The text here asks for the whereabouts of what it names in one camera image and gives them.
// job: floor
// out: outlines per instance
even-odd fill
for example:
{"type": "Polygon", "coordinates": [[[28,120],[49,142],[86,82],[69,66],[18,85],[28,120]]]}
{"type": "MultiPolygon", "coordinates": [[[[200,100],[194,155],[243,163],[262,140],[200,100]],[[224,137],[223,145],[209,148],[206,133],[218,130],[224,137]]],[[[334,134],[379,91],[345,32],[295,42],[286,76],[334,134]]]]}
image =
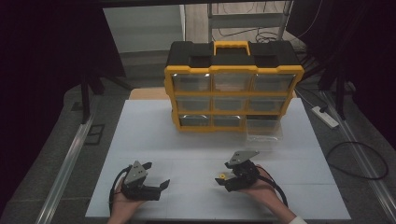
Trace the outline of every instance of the floor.
{"type": "MultiPolygon", "coordinates": [[[[237,10],[248,12],[252,8],[260,11],[260,7],[263,7],[261,3],[257,4],[257,7],[252,4],[219,4],[219,11],[225,9],[227,12],[236,12],[237,10]]],[[[274,11],[282,7],[283,5],[271,3],[266,6],[266,10],[274,11]]],[[[205,5],[186,7],[187,27],[190,27],[186,33],[188,40],[205,42],[207,37],[205,34],[207,29],[207,26],[205,28],[205,11],[205,5]]],[[[224,34],[226,32],[230,34],[233,31],[224,31],[224,34]]],[[[225,39],[217,31],[214,31],[213,36],[217,40],[225,39]]],[[[232,38],[253,41],[250,38],[255,38],[255,32],[244,36],[233,35],[232,38]]],[[[285,35],[285,39],[293,39],[293,37],[285,35]]],[[[303,45],[298,40],[293,40],[292,44],[293,46],[303,45]]],[[[127,73],[127,77],[122,78],[123,81],[135,87],[163,86],[163,68],[166,52],[122,54],[121,58],[127,73]],[[147,62],[147,59],[152,60],[150,60],[150,63],[137,63],[147,62]]],[[[319,99],[319,97],[323,97],[321,92],[318,91],[318,79],[319,76],[307,79],[299,85],[297,93],[304,97],[306,113],[311,120],[323,153],[326,155],[333,146],[346,141],[346,139],[340,129],[329,129],[310,111],[312,105],[323,104],[319,99]]],[[[65,186],[59,205],[54,212],[52,223],[106,223],[106,220],[103,219],[85,218],[85,212],[105,161],[123,103],[128,99],[130,91],[107,79],[102,79],[102,81],[106,90],[102,96],[99,96],[99,105],[92,123],[92,125],[104,125],[102,137],[100,139],[95,135],[87,137],[73,172],[65,186]]],[[[351,97],[353,91],[347,90],[348,94],[345,97],[346,121],[358,141],[375,148],[385,158],[389,165],[389,175],[383,180],[383,183],[394,198],[396,196],[395,150],[353,103],[351,97]]],[[[64,109],[58,122],[33,167],[23,179],[11,201],[8,202],[0,223],[34,223],[37,220],[53,181],[73,142],[81,119],[80,88],[76,86],[64,96],[64,109]]],[[[369,155],[368,157],[374,168],[381,173],[383,171],[382,161],[369,150],[365,150],[365,152],[369,155]]],[[[330,162],[348,169],[350,172],[361,174],[361,168],[348,146],[340,147],[334,151],[330,162]]],[[[370,181],[344,175],[333,168],[331,170],[352,220],[344,222],[327,221],[327,223],[390,223],[382,205],[373,192],[373,184],[370,181]]],[[[318,220],[307,221],[308,223],[326,223],[318,220]]]]}

